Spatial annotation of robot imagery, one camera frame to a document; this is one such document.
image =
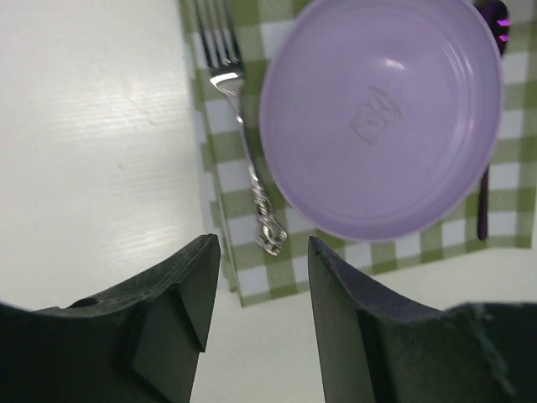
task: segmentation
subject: white table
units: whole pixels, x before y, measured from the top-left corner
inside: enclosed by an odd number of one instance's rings
[[[174,0],[1,2],[0,127],[3,302],[68,306],[204,232]],[[439,308],[537,301],[534,262],[493,250],[378,279]],[[192,401],[322,402],[309,296],[240,309],[219,290]]]

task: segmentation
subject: silver fork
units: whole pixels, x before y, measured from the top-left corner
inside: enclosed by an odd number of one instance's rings
[[[256,241],[266,252],[277,256],[284,247],[287,233],[276,219],[269,195],[259,177],[251,140],[244,124],[242,89],[246,81],[246,71],[233,28],[229,3],[227,0],[193,0],[193,2],[211,84],[226,96],[237,114],[242,146],[248,160],[253,203],[258,216]]]

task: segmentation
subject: napkin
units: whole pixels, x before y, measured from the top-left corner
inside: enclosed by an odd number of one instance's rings
[[[487,248],[529,248],[537,183],[537,0],[505,1],[512,26],[503,59],[505,112],[490,168],[488,240],[479,241],[476,235],[476,189],[444,221],[387,243],[349,242],[315,228],[282,197],[263,158],[258,127],[263,77],[309,2],[230,0],[248,76],[245,122],[274,209],[289,233],[285,249],[273,257],[255,243],[256,216],[237,123],[226,98],[209,82],[192,0],[180,0],[206,227],[220,236],[223,273],[242,306],[308,290],[310,235],[370,275]]]

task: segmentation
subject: fork tines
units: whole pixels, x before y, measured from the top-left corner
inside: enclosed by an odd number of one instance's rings
[[[209,69],[241,62],[241,51],[227,0],[193,0]]]

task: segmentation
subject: purple bowl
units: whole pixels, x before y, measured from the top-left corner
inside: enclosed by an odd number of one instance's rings
[[[340,238],[440,221],[477,184],[503,111],[498,47],[463,0],[317,0],[263,84],[268,167]]]

